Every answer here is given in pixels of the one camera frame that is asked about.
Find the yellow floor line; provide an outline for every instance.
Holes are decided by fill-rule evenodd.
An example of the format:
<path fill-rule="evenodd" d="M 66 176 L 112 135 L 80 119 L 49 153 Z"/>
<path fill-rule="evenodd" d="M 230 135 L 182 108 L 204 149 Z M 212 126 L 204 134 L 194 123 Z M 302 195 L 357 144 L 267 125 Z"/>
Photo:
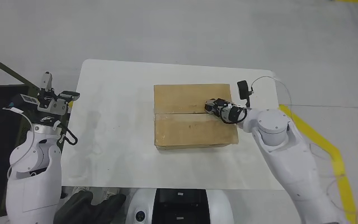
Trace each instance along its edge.
<path fill-rule="evenodd" d="M 353 193 L 349 185 L 349 180 L 345 176 L 345 164 L 343 162 L 343 158 L 339 149 L 332 145 L 329 141 L 327 141 L 313 128 L 311 128 L 304 120 L 300 119 L 296 114 L 292 113 L 291 115 L 290 109 L 287 106 L 280 105 L 280 110 L 282 110 L 291 118 L 293 116 L 295 124 L 300 130 L 300 132 L 331 155 L 333 172 L 335 176 L 337 176 L 337 186 L 340 192 L 343 209 L 347 211 L 346 218 L 348 221 L 350 221 L 351 224 L 356 224 L 356 215 L 354 214 L 356 211 L 356 206 L 354 204 Z"/>
<path fill-rule="evenodd" d="M 352 3 L 358 3 L 358 0 L 336 0 L 337 2 L 352 2 Z"/>

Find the black strap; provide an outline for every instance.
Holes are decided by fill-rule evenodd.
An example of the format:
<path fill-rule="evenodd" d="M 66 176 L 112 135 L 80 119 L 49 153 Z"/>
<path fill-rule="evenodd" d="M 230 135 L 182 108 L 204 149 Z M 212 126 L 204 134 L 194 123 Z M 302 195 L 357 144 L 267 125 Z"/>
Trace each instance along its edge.
<path fill-rule="evenodd" d="M 241 119 L 241 120 L 238 120 L 237 122 L 227 122 L 226 120 L 224 120 L 224 118 L 223 118 L 223 116 L 222 116 L 222 112 L 223 112 L 223 109 L 224 108 L 227 108 L 228 106 L 224 106 L 224 107 L 222 107 L 221 109 L 220 109 L 220 112 L 219 112 L 219 115 L 220 115 L 220 119 L 225 123 L 225 124 L 238 124 L 238 123 L 240 123 L 240 122 L 242 122 L 242 121 L 244 121 L 245 120 L 245 118 L 246 118 L 246 116 L 247 116 L 247 109 L 246 108 L 239 108 L 239 110 L 238 110 L 238 113 L 239 113 L 239 115 L 238 115 L 238 117 L 240 116 L 240 114 L 241 114 L 241 112 L 242 111 L 244 111 L 244 117 Z"/>
<path fill-rule="evenodd" d="M 36 91 L 40 91 L 40 89 L 37 86 L 35 86 L 32 82 L 30 82 L 29 80 L 27 80 L 24 77 L 20 76 L 14 70 L 12 70 L 11 68 L 9 68 L 8 66 L 4 65 L 1 62 L 0 62 L 0 69 L 3 70 L 4 72 L 8 73 L 10 76 L 14 77 L 15 79 L 19 80 L 20 82 L 24 83 L 29 88 L 32 88 L 32 89 L 34 89 Z"/>
<path fill-rule="evenodd" d="M 78 138 L 62 123 L 59 124 L 62 128 L 64 128 L 74 139 L 74 142 L 71 142 L 66 136 L 63 137 L 64 140 L 66 140 L 70 145 L 74 146 L 78 142 Z"/>

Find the cardboard box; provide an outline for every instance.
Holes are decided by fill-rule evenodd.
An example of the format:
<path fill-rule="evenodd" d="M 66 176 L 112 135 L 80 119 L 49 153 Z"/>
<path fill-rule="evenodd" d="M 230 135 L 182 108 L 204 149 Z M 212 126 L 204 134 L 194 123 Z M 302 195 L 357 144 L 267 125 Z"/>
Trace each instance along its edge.
<path fill-rule="evenodd" d="M 154 86 L 155 146 L 167 150 L 237 144 L 237 127 L 204 110 L 205 101 L 216 98 L 231 101 L 230 85 Z"/>

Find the robotic hand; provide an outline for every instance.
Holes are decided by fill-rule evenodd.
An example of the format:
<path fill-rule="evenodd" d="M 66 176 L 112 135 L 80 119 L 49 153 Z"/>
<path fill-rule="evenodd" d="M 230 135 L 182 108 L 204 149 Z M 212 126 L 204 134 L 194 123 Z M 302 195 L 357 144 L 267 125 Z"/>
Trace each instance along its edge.
<path fill-rule="evenodd" d="M 51 81 L 52 75 L 46 72 L 37 99 L 19 94 L 4 108 L 31 115 L 30 118 L 24 116 L 31 123 L 26 141 L 10 155 L 6 209 L 11 224 L 53 223 L 61 196 L 61 150 L 57 143 L 63 140 L 77 143 L 60 117 L 67 113 L 68 103 L 79 98 L 79 93 L 63 91 L 57 96 Z M 70 133 L 74 142 L 61 133 L 62 128 Z"/>
<path fill-rule="evenodd" d="M 223 99 L 207 101 L 205 110 L 252 133 L 272 174 L 290 195 L 302 223 L 345 223 L 320 186 L 317 166 L 304 138 L 282 111 L 244 108 Z"/>

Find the gray floor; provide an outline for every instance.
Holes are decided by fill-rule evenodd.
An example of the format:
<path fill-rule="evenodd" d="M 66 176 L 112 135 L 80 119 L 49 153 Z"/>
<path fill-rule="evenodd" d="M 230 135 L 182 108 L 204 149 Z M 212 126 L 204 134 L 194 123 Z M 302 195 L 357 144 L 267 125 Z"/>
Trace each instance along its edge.
<path fill-rule="evenodd" d="M 294 112 L 341 150 L 358 194 L 358 4 L 2 0 L 0 21 L 0 61 L 37 85 L 50 71 L 57 92 L 76 89 L 88 58 L 272 70 Z M 0 74 L 0 84 L 15 83 Z M 231 194 L 237 223 L 299 223 L 285 192 Z"/>

